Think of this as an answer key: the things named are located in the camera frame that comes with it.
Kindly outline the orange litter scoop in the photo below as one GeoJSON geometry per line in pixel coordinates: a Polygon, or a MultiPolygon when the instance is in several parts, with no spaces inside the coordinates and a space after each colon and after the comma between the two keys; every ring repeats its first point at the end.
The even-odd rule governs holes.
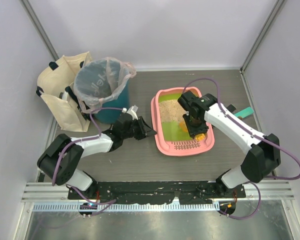
{"type": "MultiPolygon", "coordinates": [[[[179,122],[179,127],[180,127],[180,129],[183,131],[183,132],[185,132],[185,133],[188,133],[188,134],[190,134],[190,133],[192,133],[193,132],[193,130],[190,128],[188,128],[187,127],[187,124],[186,124],[186,122],[183,120],[183,121],[180,121],[179,122]]],[[[200,141],[202,141],[202,140],[204,140],[205,139],[205,137],[206,137],[206,135],[204,134],[204,133],[199,133],[199,134],[193,134],[192,135],[192,138],[194,139],[194,140],[196,140],[197,142],[200,142],[200,141]]]]}

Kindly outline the beige canvas tote bag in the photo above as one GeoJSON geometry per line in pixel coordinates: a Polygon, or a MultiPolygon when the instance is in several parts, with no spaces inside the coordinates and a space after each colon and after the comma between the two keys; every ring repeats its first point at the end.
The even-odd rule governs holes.
{"type": "Polygon", "coordinates": [[[73,86],[79,70],[92,61],[90,52],[51,61],[38,76],[36,94],[45,102],[60,128],[87,132],[90,120],[81,111],[73,86]]]}

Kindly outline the beige cat litter pile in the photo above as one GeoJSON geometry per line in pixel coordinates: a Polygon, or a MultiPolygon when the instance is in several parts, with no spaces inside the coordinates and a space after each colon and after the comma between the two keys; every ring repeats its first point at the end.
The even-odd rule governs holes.
{"type": "Polygon", "coordinates": [[[180,106],[176,99],[165,100],[158,103],[160,120],[164,123],[181,122],[185,110],[180,106]]]}

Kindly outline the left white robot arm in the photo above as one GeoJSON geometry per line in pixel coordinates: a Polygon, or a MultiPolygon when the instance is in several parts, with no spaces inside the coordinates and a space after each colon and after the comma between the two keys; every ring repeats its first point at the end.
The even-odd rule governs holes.
{"type": "Polygon", "coordinates": [[[110,128],[101,134],[76,138],[59,134],[37,161],[37,167],[53,180],[54,184],[67,185],[85,198],[92,198],[98,191],[97,181],[79,170],[79,161],[87,156],[117,150],[126,139],[142,140],[156,135],[142,116],[122,113],[110,128]]]}

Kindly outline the teal handled scraper tool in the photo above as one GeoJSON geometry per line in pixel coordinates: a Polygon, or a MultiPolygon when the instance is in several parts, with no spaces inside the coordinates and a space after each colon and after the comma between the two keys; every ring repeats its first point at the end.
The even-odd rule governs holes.
{"type": "Polygon", "coordinates": [[[245,109],[237,111],[237,108],[234,105],[230,104],[226,107],[226,109],[241,120],[248,118],[249,116],[254,114],[254,110],[251,107],[247,107],[245,109]]]}

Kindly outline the black metal base plate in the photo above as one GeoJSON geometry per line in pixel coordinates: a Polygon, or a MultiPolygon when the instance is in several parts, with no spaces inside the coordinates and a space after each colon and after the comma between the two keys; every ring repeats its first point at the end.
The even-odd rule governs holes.
{"type": "Polygon", "coordinates": [[[101,203],[119,205],[171,204],[174,198],[181,205],[210,204],[212,199],[245,198],[242,185],[225,189],[219,183],[209,181],[93,181],[85,191],[67,188],[69,200],[98,199],[101,203]]]}

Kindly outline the aluminium frame rail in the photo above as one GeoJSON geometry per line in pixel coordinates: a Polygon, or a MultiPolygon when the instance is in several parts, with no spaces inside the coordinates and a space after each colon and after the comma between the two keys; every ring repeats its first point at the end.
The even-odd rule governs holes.
{"type": "Polygon", "coordinates": [[[182,205],[237,200],[292,200],[294,194],[286,180],[266,179],[260,183],[240,184],[226,189],[212,181],[97,181],[91,189],[75,191],[68,185],[49,182],[26,184],[22,202],[90,200],[116,204],[170,204],[179,199],[182,205]]]}

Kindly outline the pink litter box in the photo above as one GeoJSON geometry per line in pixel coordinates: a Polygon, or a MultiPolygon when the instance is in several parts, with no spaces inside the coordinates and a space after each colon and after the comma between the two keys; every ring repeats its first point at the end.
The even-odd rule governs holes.
{"type": "Polygon", "coordinates": [[[153,129],[157,132],[155,143],[158,150],[167,156],[185,157],[198,155],[212,149],[215,144],[211,124],[208,131],[191,138],[183,119],[186,113],[178,103],[182,87],[159,90],[150,103],[153,129]]]}

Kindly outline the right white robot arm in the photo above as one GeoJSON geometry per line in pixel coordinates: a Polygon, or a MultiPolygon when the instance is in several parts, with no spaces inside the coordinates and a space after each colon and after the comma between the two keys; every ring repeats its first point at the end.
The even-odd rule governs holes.
{"type": "Polygon", "coordinates": [[[235,117],[212,94],[202,97],[192,91],[184,91],[178,98],[185,110],[182,116],[191,138],[206,134],[211,124],[229,137],[245,154],[243,162],[220,175],[214,184],[218,196],[225,196],[237,186],[259,183],[281,164],[279,138],[274,134],[264,135],[235,117]]]}

